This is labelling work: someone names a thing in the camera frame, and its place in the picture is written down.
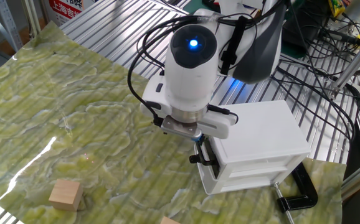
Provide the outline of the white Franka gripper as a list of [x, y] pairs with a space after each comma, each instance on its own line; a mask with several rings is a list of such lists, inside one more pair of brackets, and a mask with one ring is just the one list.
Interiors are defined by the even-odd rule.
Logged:
[[202, 145], [205, 135], [226, 139], [229, 129], [239, 121], [236, 113], [227, 108], [208, 104], [200, 111], [185, 112], [173, 108], [166, 99], [166, 80], [161, 75], [153, 76], [144, 89], [143, 99], [146, 104], [140, 105], [146, 116], [153, 114], [147, 109], [150, 106], [158, 115], [158, 127], [165, 133], [177, 134], [185, 138], [197, 140], [196, 153], [189, 157], [191, 164], [207, 164]]

